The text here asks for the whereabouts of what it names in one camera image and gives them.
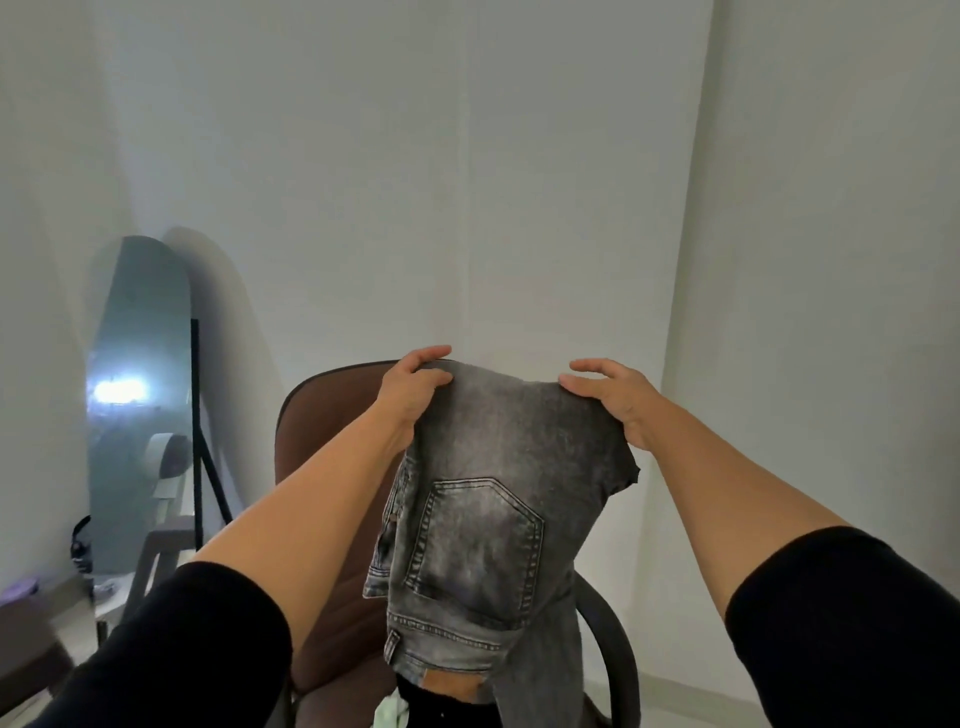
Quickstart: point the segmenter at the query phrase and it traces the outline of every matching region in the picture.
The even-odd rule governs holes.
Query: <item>black sleeve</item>
[[[263,728],[292,654],[286,619],[263,590],[192,562],[150,592],[33,726]]]
[[[960,725],[960,602],[862,531],[782,548],[726,623],[774,728]]]

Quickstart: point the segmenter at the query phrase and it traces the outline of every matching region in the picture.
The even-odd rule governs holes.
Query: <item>hand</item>
[[[559,380],[568,392],[593,397],[623,423],[623,434],[635,448],[650,449],[648,420],[650,405],[662,400],[660,393],[646,376],[612,359],[574,359],[574,372],[596,372],[606,379],[563,374]]]
[[[427,347],[408,353],[383,376],[374,407],[390,419],[396,428],[396,451],[410,447],[414,440],[414,424],[433,399],[437,387],[449,384],[450,372],[442,369],[420,369],[423,364],[447,356],[449,346]]]

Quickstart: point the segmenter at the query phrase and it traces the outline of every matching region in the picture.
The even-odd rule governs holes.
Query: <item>black armrest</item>
[[[630,640],[612,607],[579,573],[573,586],[577,611],[600,645],[610,679],[612,728],[637,728],[640,724],[640,678]]]

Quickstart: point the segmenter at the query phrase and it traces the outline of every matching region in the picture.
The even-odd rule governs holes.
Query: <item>gray jeans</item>
[[[384,509],[364,596],[387,596],[384,657],[478,674],[503,724],[576,726],[583,705],[573,559],[638,468],[595,400],[452,361]]]

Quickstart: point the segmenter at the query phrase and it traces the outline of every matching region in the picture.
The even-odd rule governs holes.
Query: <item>forearm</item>
[[[401,449],[398,434],[375,404],[197,554],[263,589],[286,617],[295,651],[323,609],[360,521]]]
[[[666,398],[652,401],[645,419],[650,451],[721,616],[737,587],[777,550],[846,525]]]

